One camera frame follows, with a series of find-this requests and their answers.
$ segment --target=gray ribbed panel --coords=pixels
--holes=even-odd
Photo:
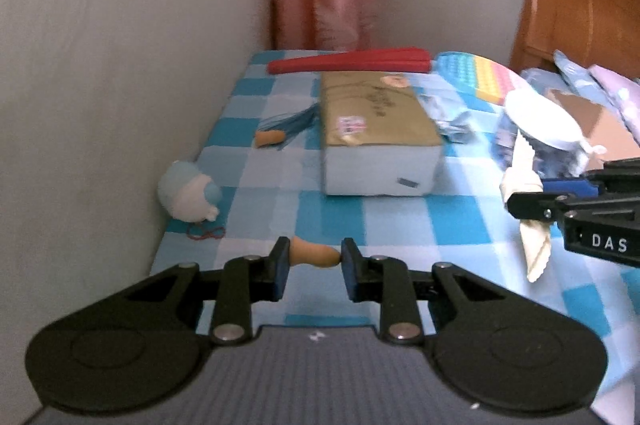
[[[155,407],[111,418],[45,409],[33,425],[602,425],[589,410],[519,419],[471,409],[417,349],[371,328],[264,328],[219,349],[200,376]]]

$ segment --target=cardboard box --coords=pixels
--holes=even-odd
[[[602,169],[603,161],[639,158],[640,146],[631,133],[605,107],[581,96],[550,89],[545,95],[565,109],[582,129],[591,146],[602,145],[607,149],[601,156],[593,156],[587,170]]]
[[[402,74],[324,72],[320,110],[325,194],[431,192],[442,139]]]

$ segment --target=checkered tablecloth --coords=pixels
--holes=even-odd
[[[318,101],[318,73],[270,76],[270,60],[317,52],[264,52],[254,56],[238,80],[197,164],[221,187],[215,226],[223,239],[193,241],[186,225],[171,221],[152,273],[195,261],[202,270],[222,268],[229,259],[266,255],[280,235],[339,246],[352,237],[364,255],[387,255],[409,268],[430,271],[449,261],[530,297],[590,326],[603,339],[609,369],[601,390],[626,376],[640,358],[640,270],[570,253],[553,229],[550,263],[531,284],[518,222],[502,207],[502,171],[489,153],[500,107],[460,93],[473,110],[475,139],[446,144],[433,192],[424,198],[324,196],[318,128],[300,134],[283,150],[252,148],[261,119],[294,113]],[[409,75],[420,92],[452,89],[433,75]],[[420,303],[426,332],[433,332],[426,303]],[[378,305],[349,302],[339,267],[299,265],[289,274],[284,299],[254,305],[254,325],[375,324]],[[212,312],[207,304],[199,331]]]

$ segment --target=plush toy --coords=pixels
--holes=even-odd
[[[158,183],[158,198],[167,212],[185,223],[215,221],[222,193],[193,163],[174,161]]]

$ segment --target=metal bolt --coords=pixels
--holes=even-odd
[[[411,322],[398,322],[389,326],[389,334],[397,340],[411,340],[420,335],[420,328]]]
[[[236,341],[244,337],[244,329],[238,324],[220,324],[213,330],[213,336],[222,342]]]

